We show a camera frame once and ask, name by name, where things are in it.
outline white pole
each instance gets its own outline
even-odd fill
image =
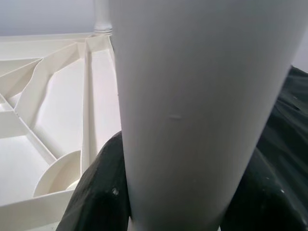
[[[137,231],[216,231],[308,20],[307,0],[112,0]]]
[[[109,18],[109,0],[94,0],[95,25],[94,32],[111,34],[112,26]]]

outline white cylinder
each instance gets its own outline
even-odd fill
[[[94,0],[94,13],[94,32],[98,34],[111,34],[112,26],[109,17],[109,0]]]
[[[307,9],[307,0],[112,0],[137,231],[217,230]]]

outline paint speck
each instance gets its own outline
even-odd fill
[[[174,119],[174,120],[182,119],[182,117],[178,114],[170,114],[168,117],[169,117],[169,119]]]
[[[113,188],[113,189],[112,189],[112,193],[113,193],[114,195],[118,196],[119,191],[118,191],[116,188]]]

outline white surface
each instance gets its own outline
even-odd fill
[[[73,190],[52,193],[26,201],[0,207],[0,224],[3,231],[27,231],[46,228],[57,223],[67,207]]]
[[[0,43],[0,60],[42,58],[83,38],[16,41]]]
[[[34,196],[74,189],[80,178],[80,151],[69,153],[54,162],[39,179]]]
[[[46,87],[50,77],[62,67],[79,59],[77,44],[71,44],[42,59],[35,67],[33,76],[23,90],[16,112],[30,126],[35,119],[37,110],[44,99]]]
[[[26,42],[42,40],[85,39],[93,33],[78,34],[53,34],[53,35],[24,35],[24,36],[0,36],[0,42]]]
[[[83,77],[82,59],[52,75],[31,124],[56,157],[81,149]]]
[[[0,94],[12,107],[16,106],[21,92],[30,81],[34,68],[39,61],[40,59],[37,59],[21,67],[17,66],[15,70],[0,76]],[[8,65],[16,64],[15,61],[7,61],[6,63]]]
[[[216,231],[305,32],[308,1],[110,4],[136,230]]]
[[[13,111],[0,113],[0,127],[0,205],[5,205],[30,199],[49,164]]]
[[[21,59],[21,60],[0,60],[0,76],[13,71],[19,67],[29,64],[36,59]]]
[[[120,110],[116,86],[116,74],[108,50],[97,51],[92,54],[92,96],[93,108],[90,111],[93,133],[93,147],[91,160],[103,145],[121,130]]]
[[[91,0],[4,0],[0,36],[92,32]]]
[[[4,97],[0,95],[0,112],[9,111],[12,108],[9,106],[9,104],[6,102]]]

